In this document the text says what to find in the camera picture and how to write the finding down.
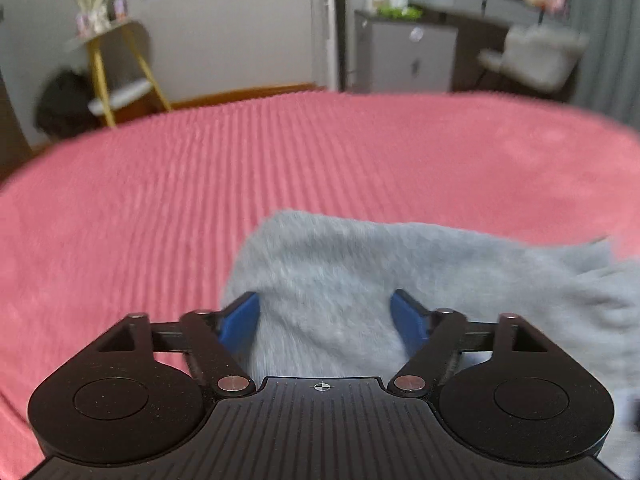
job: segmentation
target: green item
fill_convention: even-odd
[[[409,20],[415,21],[422,16],[422,10],[416,7],[405,7],[404,9],[395,9],[389,6],[383,6],[378,9],[378,14],[390,20]]]

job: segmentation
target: crosshair marking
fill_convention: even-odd
[[[329,388],[335,388],[335,386],[329,386],[327,383],[318,383],[318,384],[314,384],[312,388],[317,390],[318,392],[325,392]]]

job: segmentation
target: gray cloth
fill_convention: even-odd
[[[471,320],[521,314],[610,391],[640,386],[640,266],[615,262],[606,240],[534,248],[437,225],[283,212],[245,243],[224,303],[260,294],[255,343],[240,357],[257,383],[266,375],[386,383],[407,359],[389,313],[396,288]],[[626,418],[628,410],[601,459],[637,480],[639,437]]]

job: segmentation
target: ridged black surface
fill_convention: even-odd
[[[88,467],[51,458],[31,480],[613,480],[587,458],[553,468],[493,462],[457,443],[428,405],[376,379],[270,378],[222,400],[188,442],[149,462]]]

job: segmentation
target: pink bedspread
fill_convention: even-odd
[[[157,116],[67,142],[0,198],[0,478],[42,458],[32,390],[131,311],[217,308],[266,216],[437,222],[640,254],[635,134],[487,94],[307,93]]]

